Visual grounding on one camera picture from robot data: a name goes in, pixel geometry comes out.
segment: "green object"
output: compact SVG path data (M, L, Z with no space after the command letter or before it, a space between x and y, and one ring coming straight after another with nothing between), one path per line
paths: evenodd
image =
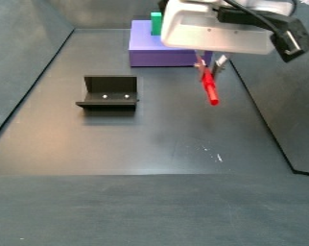
M151 35L153 36L159 36L161 24L162 24L161 12L151 12Z

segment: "purple box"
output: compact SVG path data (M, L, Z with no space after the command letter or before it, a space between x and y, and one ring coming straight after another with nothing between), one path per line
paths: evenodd
M209 64L211 52L205 53ZM151 21L133 20L129 39L130 66L193 66L195 64L194 51L166 47L159 36L151 36Z

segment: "black holder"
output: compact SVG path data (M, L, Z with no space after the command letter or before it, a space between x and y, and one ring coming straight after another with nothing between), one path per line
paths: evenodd
M137 77L85 76L86 97L75 104L86 110L107 108L135 109L138 102Z

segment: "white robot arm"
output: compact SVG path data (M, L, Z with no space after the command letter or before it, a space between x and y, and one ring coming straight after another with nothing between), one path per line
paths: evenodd
M284 62L309 51L309 34L288 15L294 5L264 0L162 0L161 41L166 46L267 54Z

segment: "red peg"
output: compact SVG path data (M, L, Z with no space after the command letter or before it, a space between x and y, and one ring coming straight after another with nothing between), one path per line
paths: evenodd
M202 85L207 93L207 99L210 101L210 104L215 106L219 103L219 95L217 92L217 86L215 81L211 76L209 68L205 68L203 76L202 76Z

